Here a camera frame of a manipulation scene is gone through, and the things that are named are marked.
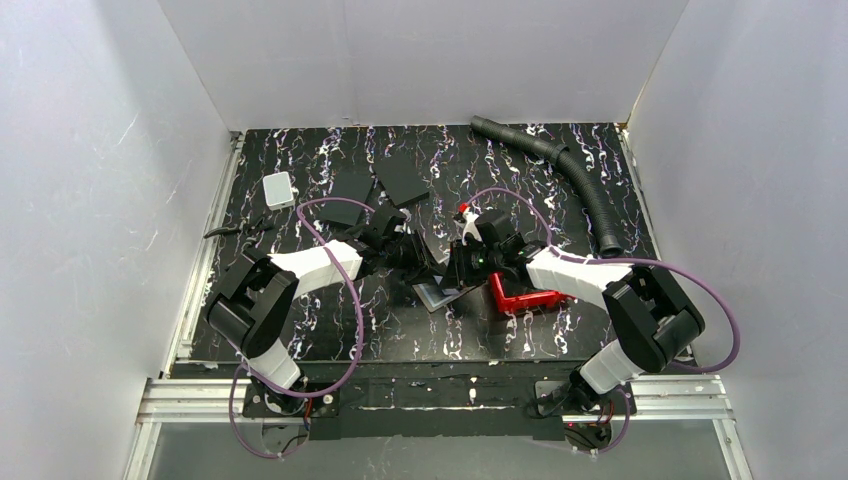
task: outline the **gray floor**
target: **gray floor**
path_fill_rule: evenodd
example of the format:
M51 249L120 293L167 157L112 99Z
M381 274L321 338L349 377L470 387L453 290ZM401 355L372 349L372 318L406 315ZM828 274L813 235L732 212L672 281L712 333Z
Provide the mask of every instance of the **gray floor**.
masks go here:
M259 446L259 427L242 426ZM634 421L596 460L529 438L359 438L311 442L284 462L253 457L226 424L165 424L150 478L234 479L724 479L711 421Z

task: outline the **black flexible tube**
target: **black flexible tube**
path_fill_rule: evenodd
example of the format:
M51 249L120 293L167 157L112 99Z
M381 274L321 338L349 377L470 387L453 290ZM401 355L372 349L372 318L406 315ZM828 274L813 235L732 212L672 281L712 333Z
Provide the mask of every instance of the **black flexible tube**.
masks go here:
M471 129L492 140L538 155L553 164L555 169L569 179L586 205L601 257L618 257L624 253L613 230L613 216L609 213L608 202L604 201L585 168L567 151L551 142L477 115L471 117Z

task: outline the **metal frame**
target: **metal frame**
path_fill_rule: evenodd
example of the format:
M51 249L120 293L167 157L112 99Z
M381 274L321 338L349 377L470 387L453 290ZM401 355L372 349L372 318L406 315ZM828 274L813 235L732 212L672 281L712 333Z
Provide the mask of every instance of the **metal frame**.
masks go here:
M635 160L627 142L626 130L619 130L627 168L633 178L637 197L648 233L656 237L650 221L639 183ZM223 222L230 190L235 177L244 145L244 134L235 141L233 153L227 162L218 192L215 196L207 228L215 228ZM127 480L147 478L163 423L226 423L228 400L232 380L219 379L170 379L171 367L185 361L191 354L191 341L197 325L198 311L206 288L217 241L204 242L198 252L191 279L181 309L182 317L171 342L171 347L162 368L163 379L151 380L144 392L139 414L135 441L124 475ZM241 408L247 380L239 380L234 401L234 419L239 423L254 423L259 420L244 418ZM742 445L736 434L735 418L727 393L718 375L645 375L631 382L632 401L637 411L634 421L712 420L717 439L727 464L730 477L734 480L751 479ZM567 415L564 422L593 422L594 417ZM266 419L265 423L300 423L299 418Z

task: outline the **white box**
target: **white box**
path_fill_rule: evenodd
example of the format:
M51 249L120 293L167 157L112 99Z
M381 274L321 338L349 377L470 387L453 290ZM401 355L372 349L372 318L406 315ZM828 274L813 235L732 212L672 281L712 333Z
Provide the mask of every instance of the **white box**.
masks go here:
M265 190L265 203L271 210L281 210L294 205L294 192L288 172L266 175L262 178L262 188Z

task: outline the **black marble table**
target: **black marble table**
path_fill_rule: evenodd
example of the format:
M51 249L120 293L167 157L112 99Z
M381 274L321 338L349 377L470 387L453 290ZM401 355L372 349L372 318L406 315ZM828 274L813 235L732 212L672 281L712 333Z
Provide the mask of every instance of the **black marble table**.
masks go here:
M528 133L566 143L585 160L587 171L602 185L618 215L617 234L628 256L653 257L633 182L625 164L618 132L612 124L518 125ZM430 186L430 198L409 209L413 228L434 249L447 252L458 236L451 217L460 203L477 191L501 186L532 200L550 222L557 245L585 255L594 247L588 218L568 181L534 156L473 134L468 126L400 126L250 130L246 133L225 224L269 213L262 177L287 171L298 202L327 196L341 170L366 173L387 156L415 162ZM369 204L386 201L379 185ZM481 199L478 207L497 206L510 212L527 238L543 238L526 207L504 196ZM318 208L309 218L315 218ZM264 234L258 248L286 253L317 245L298 225L293 209L273 215L279 225ZM314 224L327 236L332 229ZM244 236L219 241L208 286L219 277L244 245ZM494 307L487 286L434 313L397 273L369 277L359 285L365 314L366 361L581 360L614 338L606 313L585 302L569 302L543 312L503 315ZM288 315L283 341L302 360L352 357L356 320L346 287L334 285L296 300ZM202 319L198 321L191 359L236 361L232 347Z

